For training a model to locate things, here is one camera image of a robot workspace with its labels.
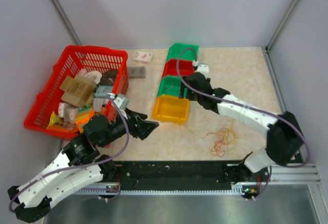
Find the teal snack box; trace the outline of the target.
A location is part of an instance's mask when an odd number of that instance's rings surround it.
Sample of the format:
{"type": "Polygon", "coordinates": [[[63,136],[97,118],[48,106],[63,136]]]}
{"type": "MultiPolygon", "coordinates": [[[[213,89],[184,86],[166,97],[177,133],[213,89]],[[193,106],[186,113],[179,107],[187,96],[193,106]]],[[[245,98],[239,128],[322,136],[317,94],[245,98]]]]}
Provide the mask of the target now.
{"type": "Polygon", "coordinates": [[[112,93],[113,86],[99,86],[95,92],[95,98],[106,98],[108,93],[112,93]]]}

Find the white red snack packet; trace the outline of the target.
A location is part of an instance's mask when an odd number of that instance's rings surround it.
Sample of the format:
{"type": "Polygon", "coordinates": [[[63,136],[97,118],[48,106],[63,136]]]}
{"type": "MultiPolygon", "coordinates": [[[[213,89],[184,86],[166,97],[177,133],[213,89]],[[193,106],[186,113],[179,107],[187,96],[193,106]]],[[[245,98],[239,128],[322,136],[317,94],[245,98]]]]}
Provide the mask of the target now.
{"type": "Polygon", "coordinates": [[[152,61],[153,54],[150,52],[144,52],[137,50],[132,56],[132,60],[134,62],[142,63],[142,64],[149,64],[152,61]]]}

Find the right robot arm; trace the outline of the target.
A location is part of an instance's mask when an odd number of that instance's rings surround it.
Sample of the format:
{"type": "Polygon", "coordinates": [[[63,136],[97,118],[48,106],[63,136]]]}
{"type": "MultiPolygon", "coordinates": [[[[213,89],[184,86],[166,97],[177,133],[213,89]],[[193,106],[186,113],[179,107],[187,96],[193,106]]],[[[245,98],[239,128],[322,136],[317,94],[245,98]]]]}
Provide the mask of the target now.
{"type": "Polygon", "coordinates": [[[233,118],[260,133],[266,146],[249,153],[238,166],[228,170],[230,181],[252,180],[274,164],[285,167],[304,145],[304,136],[291,112],[275,114],[242,102],[223,88],[213,89],[210,79],[195,72],[181,78],[180,97],[198,102],[204,109],[233,118]]]}

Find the brown cardboard box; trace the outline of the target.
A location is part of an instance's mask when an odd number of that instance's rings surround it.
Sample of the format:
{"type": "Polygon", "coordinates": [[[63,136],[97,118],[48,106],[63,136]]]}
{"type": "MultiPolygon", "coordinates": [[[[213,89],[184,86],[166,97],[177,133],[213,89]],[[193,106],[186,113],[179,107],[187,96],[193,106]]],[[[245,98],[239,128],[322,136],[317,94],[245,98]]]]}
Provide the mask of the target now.
{"type": "Polygon", "coordinates": [[[67,76],[59,87],[64,92],[61,100],[76,107],[83,107],[87,104],[95,87],[96,82],[91,78],[82,75],[74,78],[67,76]]]}

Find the orange juice carton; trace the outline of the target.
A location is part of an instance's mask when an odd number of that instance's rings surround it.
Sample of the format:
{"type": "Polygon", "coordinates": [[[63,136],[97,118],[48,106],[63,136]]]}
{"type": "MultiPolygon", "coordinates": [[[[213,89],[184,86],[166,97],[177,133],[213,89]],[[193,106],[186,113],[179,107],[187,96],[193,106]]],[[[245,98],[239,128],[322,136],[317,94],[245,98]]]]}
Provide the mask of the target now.
{"type": "Polygon", "coordinates": [[[94,112],[94,110],[92,108],[87,111],[78,112],[78,114],[75,118],[75,124],[80,133],[83,133],[84,125],[86,125],[89,122],[89,120],[95,115],[96,115],[96,113],[94,112]]]}

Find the red plastic bin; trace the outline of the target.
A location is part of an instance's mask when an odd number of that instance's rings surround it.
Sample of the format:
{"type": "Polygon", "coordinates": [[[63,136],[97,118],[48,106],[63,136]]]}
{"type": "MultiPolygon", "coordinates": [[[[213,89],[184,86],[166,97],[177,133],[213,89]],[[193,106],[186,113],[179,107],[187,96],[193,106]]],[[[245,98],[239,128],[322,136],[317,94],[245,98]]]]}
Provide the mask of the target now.
{"type": "MultiPolygon", "coordinates": [[[[178,76],[176,63],[177,63],[177,59],[175,58],[172,58],[169,61],[167,61],[161,78],[164,78],[166,76],[178,76]]],[[[181,59],[179,61],[179,72],[181,76],[189,76],[195,72],[192,63],[193,63],[192,61],[185,60],[185,59],[181,59]]]]}

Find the grey snack packet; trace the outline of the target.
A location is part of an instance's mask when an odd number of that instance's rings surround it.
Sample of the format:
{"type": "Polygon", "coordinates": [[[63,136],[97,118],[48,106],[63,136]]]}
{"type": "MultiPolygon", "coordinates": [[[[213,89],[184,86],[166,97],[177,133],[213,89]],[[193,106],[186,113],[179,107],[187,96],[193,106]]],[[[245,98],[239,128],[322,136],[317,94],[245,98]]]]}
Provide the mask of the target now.
{"type": "Polygon", "coordinates": [[[146,78],[146,68],[145,67],[128,67],[128,78],[146,78]]]}

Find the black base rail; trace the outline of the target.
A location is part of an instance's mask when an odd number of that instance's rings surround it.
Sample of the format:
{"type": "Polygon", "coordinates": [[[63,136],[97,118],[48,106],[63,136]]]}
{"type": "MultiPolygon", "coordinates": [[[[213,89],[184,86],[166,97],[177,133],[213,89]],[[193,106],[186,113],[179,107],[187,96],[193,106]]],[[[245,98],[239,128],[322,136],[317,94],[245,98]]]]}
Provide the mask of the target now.
{"type": "Polygon", "coordinates": [[[117,161],[100,182],[119,183],[123,191],[229,190],[239,182],[258,183],[257,173],[239,169],[238,161],[117,161]]]}

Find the yellow snack bag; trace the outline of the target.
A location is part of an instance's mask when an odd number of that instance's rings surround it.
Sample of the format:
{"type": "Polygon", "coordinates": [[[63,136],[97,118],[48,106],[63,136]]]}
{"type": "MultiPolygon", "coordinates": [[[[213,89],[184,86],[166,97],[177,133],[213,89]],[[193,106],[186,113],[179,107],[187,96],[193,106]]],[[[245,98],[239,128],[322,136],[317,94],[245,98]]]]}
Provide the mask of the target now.
{"type": "Polygon", "coordinates": [[[51,126],[53,126],[55,124],[58,124],[59,122],[61,122],[61,120],[62,119],[53,111],[50,115],[47,129],[49,129],[51,126]]]}

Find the near green plastic bin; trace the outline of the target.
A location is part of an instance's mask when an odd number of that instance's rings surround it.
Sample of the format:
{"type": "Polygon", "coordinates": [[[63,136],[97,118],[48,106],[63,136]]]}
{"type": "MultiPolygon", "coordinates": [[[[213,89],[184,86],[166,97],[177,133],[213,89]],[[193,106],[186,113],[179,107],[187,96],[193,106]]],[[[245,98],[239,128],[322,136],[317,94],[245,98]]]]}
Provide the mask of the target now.
{"type": "Polygon", "coordinates": [[[181,84],[181,79],[178,76],[165,76],[160,81],[157,97],[161,95],[179,97],[181,84]]]}

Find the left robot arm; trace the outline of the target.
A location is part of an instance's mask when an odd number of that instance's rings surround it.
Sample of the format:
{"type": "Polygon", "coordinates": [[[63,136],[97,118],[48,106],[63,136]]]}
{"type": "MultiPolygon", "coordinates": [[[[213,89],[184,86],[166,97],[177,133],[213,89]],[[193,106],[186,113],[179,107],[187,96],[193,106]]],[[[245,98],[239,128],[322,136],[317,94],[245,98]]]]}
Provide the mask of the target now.
{"type": "Polygon", "coordinates": [[[9,188],[10,202],[17,204],[9,209],[16,218],[33,223],[82,188],[113,180],[117,174],[113,157],[101,155],[98,148],[124,135],[144,140],[159,126],[145,114],[126,111],[112,123],[104,115],[93,116],[83,133],[74,137],[38,175],[24,185],[9,188]]]}

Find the yellow plastic bin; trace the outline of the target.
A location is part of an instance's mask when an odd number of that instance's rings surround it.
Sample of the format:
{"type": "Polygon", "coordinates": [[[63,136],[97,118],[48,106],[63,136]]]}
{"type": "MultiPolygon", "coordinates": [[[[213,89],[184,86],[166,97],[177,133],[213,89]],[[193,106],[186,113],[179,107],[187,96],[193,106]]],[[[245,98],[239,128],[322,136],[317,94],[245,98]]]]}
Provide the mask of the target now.
{"type": "Polygon", "coordinates": [[[176,96],[161,95],[156,98],[152,118],[161,122],[184,125],[188,120],[190,101],[176,96]]]}

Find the chocolate donut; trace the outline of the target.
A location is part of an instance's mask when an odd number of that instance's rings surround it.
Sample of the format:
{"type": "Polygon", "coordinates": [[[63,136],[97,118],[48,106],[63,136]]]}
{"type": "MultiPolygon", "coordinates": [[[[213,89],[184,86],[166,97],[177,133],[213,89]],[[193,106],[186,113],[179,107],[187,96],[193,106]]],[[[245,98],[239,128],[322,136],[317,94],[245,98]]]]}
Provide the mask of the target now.
{"type": "Polygon", "coordinates": [[[117,79],[118,70],[108,70],[100,78],[100,84],[102,86],[113,86],[117,79]]]}

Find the green plastic bin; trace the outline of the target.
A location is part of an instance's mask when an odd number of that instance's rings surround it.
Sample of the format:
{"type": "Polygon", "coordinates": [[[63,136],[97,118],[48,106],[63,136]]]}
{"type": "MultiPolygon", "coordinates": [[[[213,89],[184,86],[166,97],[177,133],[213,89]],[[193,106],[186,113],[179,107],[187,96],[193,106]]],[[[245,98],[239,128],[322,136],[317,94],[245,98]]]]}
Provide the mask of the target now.
{"type": "Polygon", "coordinates": [[[182,55],[181,59],[184,60],[195,60],[198,56],[199,46],[191,45],[191,44],[183,44],[183,43],[174,43],[168,51],[166,61],[169,61],[173,58],[178,58],[181,52],[186,48],[192,48],[193,50],[186,50],[182,55]]]}
{"type": "Polygon", "coordinates": [[[181,84],[181,79],[178,76],[165,76],[160,81],[157,97],[161,95],[179,97],[181,84]]]}

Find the red plastic basket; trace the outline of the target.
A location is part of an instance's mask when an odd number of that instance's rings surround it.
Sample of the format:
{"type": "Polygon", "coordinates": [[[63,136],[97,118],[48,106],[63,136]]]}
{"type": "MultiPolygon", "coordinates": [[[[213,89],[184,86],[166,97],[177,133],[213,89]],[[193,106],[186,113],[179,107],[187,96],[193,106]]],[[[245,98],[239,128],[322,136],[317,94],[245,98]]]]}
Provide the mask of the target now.
{"type": "Polygon", "coordinates": [[[99,46],[69,45],[65,47],[57,63],[53,66],[52,74],[45,87],[36,96],[24,121],[24,127],[63,140],[71,140],[79,133],[73,133],[67,129],[57,131],[47,128],[52,112],[58,111],[58,104],[64,93],[59,87],[64,79],[67,76],[75,77],[81,69],[97,70],[101,73],[115,69],[118,70],[118,74],[112,92],[126,94],[129,86],[127,60],[128,54],[123,50],[99,46]]]}

